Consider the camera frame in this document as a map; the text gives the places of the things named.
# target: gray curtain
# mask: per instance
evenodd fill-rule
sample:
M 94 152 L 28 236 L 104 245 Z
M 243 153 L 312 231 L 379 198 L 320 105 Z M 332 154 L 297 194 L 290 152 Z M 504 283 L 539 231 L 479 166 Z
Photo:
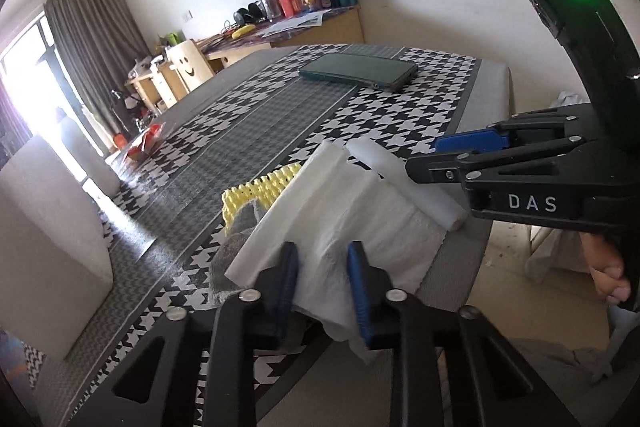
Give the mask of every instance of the gray curtain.
M 48 0 L 44 13 L 84 105 L 108 132 L 127 134 L 111 89 L 125 89 L 135 59 L 149 50 L 124 0 Z
M 0 75 L 0 168 L 30 138 L 31 131 L 15 108 Z

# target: wooden desk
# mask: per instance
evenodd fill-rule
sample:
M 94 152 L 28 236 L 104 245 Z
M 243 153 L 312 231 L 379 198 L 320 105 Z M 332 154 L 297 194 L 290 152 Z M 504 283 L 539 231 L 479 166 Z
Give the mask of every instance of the wooden desk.
M 154 115 L 160 114 L 158 111 L 158 102 L 162 100 L 162 96 L 158 93 L 156 86 L 154 86 L 153 75 L 151 72 L 137 76 L 125 82 L 125 87 L 132 86 L 136 92 L 140 95 L 140 99 L 146 105 L 149 111 Z
M 303 44 L 364 44 L 358 7 L 338 8 L 326 13 L 322 26 L 281 32 L 266 38 L 252 33 L 237 41 L 223 42 L 205 57 L 214 69 L 218 65 L 228 68 L 258 50 Z
M 262 25 L 260 29 L 268 26 L 269 24 Z M 295 29 L 266 38 L 257 36 L 254 32 L 235 41 L 222 42 L 204 56 L 213 71 L 221 71 L 258 50 L 303 44 L 363 43 L 358 7 L 354 6 L 337 8 L 325 13 L 322 26 Z M 156 115 L 159 114 L 157 104 L 160 100 L 164 100 L 166 106 L 171 107 L 190 92 L 177 71 L 172 69 L 170 62 L 162 64 L 158 73 L 149 71 L 127 81 L 125 86 L 133 86 L 146 107 Z
M 133 86 L 148 110 L 156 116 L 160 114 L 158 102 L 162 100 L 166 107 L 171 107 L 189 93 L 170 62 L 159 66 L 156 72 L 149 71 L 128 80 L 124 85 Z

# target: wooden cabinet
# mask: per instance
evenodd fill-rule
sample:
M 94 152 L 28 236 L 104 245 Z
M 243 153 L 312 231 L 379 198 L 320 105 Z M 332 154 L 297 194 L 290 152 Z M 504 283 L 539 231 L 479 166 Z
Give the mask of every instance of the wooden cabinet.
M 175 105 L 189 93 L 177 71 L 172 70 L 171 64 L 165 63 L 152 72 L 153 83 L 164 100 L 166 107 Z

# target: chair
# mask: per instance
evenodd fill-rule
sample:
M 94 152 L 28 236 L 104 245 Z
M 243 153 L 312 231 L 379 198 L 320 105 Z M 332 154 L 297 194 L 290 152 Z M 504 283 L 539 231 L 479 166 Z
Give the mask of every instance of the chair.
M 193 40 L 184 41 L 169 48 L 166 56 L 172 61 L 190 91 L 216 74 Z

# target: metal screw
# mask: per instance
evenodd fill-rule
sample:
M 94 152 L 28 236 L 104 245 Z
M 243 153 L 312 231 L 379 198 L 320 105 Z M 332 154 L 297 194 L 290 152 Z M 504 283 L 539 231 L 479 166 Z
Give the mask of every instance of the metal screw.
M 391 302 L 402 302 L 406 300 L 406 291 L 394 288 L 385 293 L 385 297 Z
M 632 68 L 632 69 L 630 69 L 627 72 L 626 77 L 629 80 L 640 80 L 640 68 Z
M 170 321 L 181 321 L 187 316 L 187 310 L 180 307 L 172 307 L 167 309 L 165 315 Z
M 480 316 L 480 312 L 478 308 L 473 306 L 462 306 L 460 311 L 458 312 L 463 319 L 467 319 L 468 321 L 472 321 Z
M 239 297 L 244 302 L 255 302 L 262 297 L 262 294 L 258 290 L 248 289 L 241 291 Z

